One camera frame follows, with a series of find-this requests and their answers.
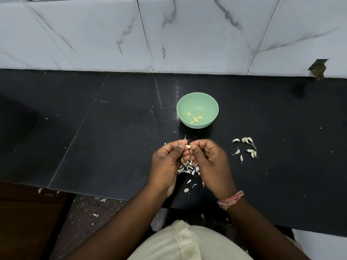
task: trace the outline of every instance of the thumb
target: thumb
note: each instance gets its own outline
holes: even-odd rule
[[[178,144],[178,146],[176,148],[174,148],[169,154],[168,156],[172,159],[172,161],[177,161],[177,159],[182,155],[183,151],[184,151],[184,143],[180,143]]]
[[[206,166],[209,161],[206,159],[205,154],[202,152],[202,149],[200,149],[200,147],[195,144],[192,144],[190,148],[193,149],[193,155],[195,156],[195,160],[199,164],[199,167]]]

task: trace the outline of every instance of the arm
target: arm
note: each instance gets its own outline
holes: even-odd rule
[[[173,192],[177,170],[190,158],[185,144],[187,140],[178,140],[158,149],[146,186],[67,259],[127,259]],[[182,156],[184,150],[188,155]]]
[[[237,192],[227,154],[217,144],[211,140],[196,140],[190,144],[190,152],[193,165],[199,163],[202,180],[218,200]],[[309,260],[244,197],[230,206],[227,213],[254,259]]]

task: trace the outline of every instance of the left hand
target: left hand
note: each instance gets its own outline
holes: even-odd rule
[[[166,198],[174,191],[178,169],[190,159],[186,144],[188,140],[176,140],[153,154],[147,185],[163,193]]]

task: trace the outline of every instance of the pink thread bracelet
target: pink thread bracelet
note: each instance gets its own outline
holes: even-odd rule
[[[243,191],[239,191],[237,192],[235,195],[220,200],[218,201],[218,205],[220,208],[227,210],[230,206],[234,205],[235,203],[237,203],[238,200],[240,200],[240,198],[244,195]]]

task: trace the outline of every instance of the hand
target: hand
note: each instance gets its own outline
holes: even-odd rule
[[[192,165],[198,163],[200,176],[218,200],[233,196],[236,186],[226,152],[212,140],[195,140],[190,143]]]
[[[164,193],[166,198],[174,191],[177,170],[190,159],[188,140],[176,140],[165,144],[152,157],[152,167],[147,185]]]

